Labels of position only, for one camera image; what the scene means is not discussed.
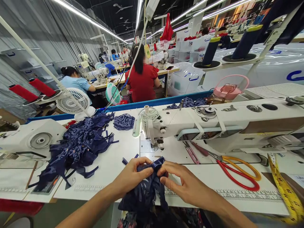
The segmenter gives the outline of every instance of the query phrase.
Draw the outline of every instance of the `black hair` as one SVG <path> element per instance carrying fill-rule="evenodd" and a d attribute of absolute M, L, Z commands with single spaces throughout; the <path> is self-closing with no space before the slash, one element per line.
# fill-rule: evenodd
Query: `black hair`
<path fill-rule="evenodd" d="M 209 33 L 209 29 L 206 27 L 202 31 L 202 35 L 207 35 Z"/>
<path fill-rule="evenodd" d="M 66 75 L 66 76 L 71 76 L 75 72 L 77 72 L 76 69 L 74 67 L 71 67 L 71 66 L 70 67 L 67 66 L 67 67 L 62 67 L 61 68 L 61 73 L 63 75 Z"/>
<path fill-rule="evenodd" d="M 143 45 L 141 45 L 140 47 L 138 47 L 138 46 L 139 46 L 139 44 L 133 45 L 133 47 L 131 49 L 131 53 L 132 53 L 132 58 L 135 59 L 135 55 L 139 48 L 137 58 L 133 62 L 133 64 L 135 67 L 135 71 L 139 74 L 142 74 L 143 73 L 143 59 L 145 57 L 145 51 L 144 51 Z"/>

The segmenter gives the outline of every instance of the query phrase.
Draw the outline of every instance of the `red-handled scissors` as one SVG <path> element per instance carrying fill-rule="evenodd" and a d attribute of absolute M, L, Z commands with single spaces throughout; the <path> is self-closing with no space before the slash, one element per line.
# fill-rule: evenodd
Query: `red-handled scissors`
<path fill-rule="evenodd" d="M 232 180 L 234 183 L 236 183 L 237 185 L 241 186 L 242 188 L 245 188 L 249 191 L 258 191 L 260 190 L 260 186 L 259 184 L 256 182 L 261 180 L 261 175 L 260 173 L 252 166 L 250 165 L 249 163 L 239 159 L 239 158 L 235 158 L 235 157 L 229 157 L 229 156 L 218 156 L 214 153 L 211 153 L 208 151 L 208 153 L 214 157 L 217 161 L 217 163 L 220 165 L 220 167 L 222 168 L 222 170 L 225 172 L 225 174 L 230 178 L 230 180 Z M 244 171 L 243 169 L 241 169 L 239 166 L 237 166 L 236 164 L 234 164 L 233 162 L 231 162 L 230 160 L 235 160 L 235 161 L 238 161 L 238 162 L 241 162 L 243 163 L 244 165 L 246 165 L 247 167 L 249 167 L 255 174 L 255 177 L 251 176 L 249 173 L 247 173 L 246 171 Z M 231 168 L 230 166 L 228 166 L 226 163 L 224 163 L 223 161 L 225 162 L 228 162 L 229 164 L 233 165 L 235 168 L 237 168 L 239 171 Z M 234 179 L 231 174 L 228 172 L 228 170 L 231 170 L 239 175 L 241 175 L 242 177 L 245 177 L 246 179 L 250 180 L 251 183 L 253 183 L 254 187 L 248 187 L 246 185 L 243 185 L 242 183 L 238 182 L 236 179 Z"/>

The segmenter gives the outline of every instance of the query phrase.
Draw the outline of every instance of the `ceiling fan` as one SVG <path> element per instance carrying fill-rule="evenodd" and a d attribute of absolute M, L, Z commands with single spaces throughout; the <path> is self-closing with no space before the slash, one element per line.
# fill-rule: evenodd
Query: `ceiling fan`
<path fill-rule="evenodd" d="M 118 13 L 118 12 L 124 10 L 124 9 L 133 7 L 133 5 L 132 6 L 122 7 L 122 6 L 118 5 L 117 3 L 115 3 L 113 6 L 117 6 L 119 8 L 119 11 L 117 11 L 116 13 Z"/>

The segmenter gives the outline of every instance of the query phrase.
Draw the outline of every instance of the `human hand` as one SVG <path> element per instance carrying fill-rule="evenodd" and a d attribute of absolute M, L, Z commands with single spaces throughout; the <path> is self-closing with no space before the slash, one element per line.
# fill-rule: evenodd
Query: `human hand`
<path fill-rule="evenodd" d="M 168 177 L 161 177 L 160 181 L 183 201 L 201 209 L 215 212 L 217 201 L 220 201 L 221 197 L 201 182 L 189 169 L 183 165 L 165 161 L 157 175 L 162 176 L 165 173 L 180 177 L 182 185 L 176 184 Z"/>
<path fill-rule="evenodd" d="M 134 189 L 143 179 L 153 173 L 153 168 L 146 168 L 137 172 L 137 166 L 142 164 L 152 164 L 152 161 L 146 157 L 132 158 L 121 173 L 111 183 L 117 199 L 123 198 L 125 194 Z"/>

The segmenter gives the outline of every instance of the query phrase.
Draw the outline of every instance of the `navy blue fabric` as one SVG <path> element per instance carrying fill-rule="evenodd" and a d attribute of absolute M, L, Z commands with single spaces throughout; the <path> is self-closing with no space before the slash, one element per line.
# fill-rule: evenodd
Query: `navy blue fabric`
<path fill-rule="evenodd" d="M 189 97 L 185 97 L 184 98 L 184 103 L 183 103 L 183 108 L 189 108 L 189 107 L 196 107 L 196 106 L 201 106 L 201 105 L 206 105 L 207 101 L 204 98 L 198 98 L 195 102 L 189 98 Z M 180 108 L 181 104 L 179 104 L 178 106 L 176 104 L 172 104 L 167 106 L 168 109 L 178 109 Z"/>
<path fill-rule="evenodd" d="M 90 172 L 86 172 L 85 166 L 92 165 L 98 154 L 105 152 L 111 143 L 114 143 L 114 134 L 108 135 L 106 131 L 108 123 L 113 118 L 114 113 L 100 113 L 71 125 L 64 133 L 60 144 L 50 145 L 49 164 L 39 175 L 39 182 L 29 187 L 38 185 L 38 191 L 41 191 L 57 175 L 62 176 L 70 186 L 65 176 L 66 170 L 69 169 L 75 169 L 84 178 L 91 177 L 98 166 Z"/>
<path fill-rule="evenodd" d="M 119 203 L 118 209 L 122 211 L 136 212 L 141 218 L 149 215 L 150 209 L 155 205 L 156 191 L 159 194 L 161 206 L 168 210 L 168 204 L 165 199 L 165 187 L 157 176 L 157 171 L 165 162 L 160 157 L 153 164 L 138 166 L 137 171 L 140 172 L 146 168 L 152 167 L 154 172 L 147 179 L 142 180 L 133 190 L 128 192 Z"/>
<path fill-rule="evenodd" d="M 135 118 L 129 114 L 114 117 L 114 127 L 117 130 L 133 129 Z"/>

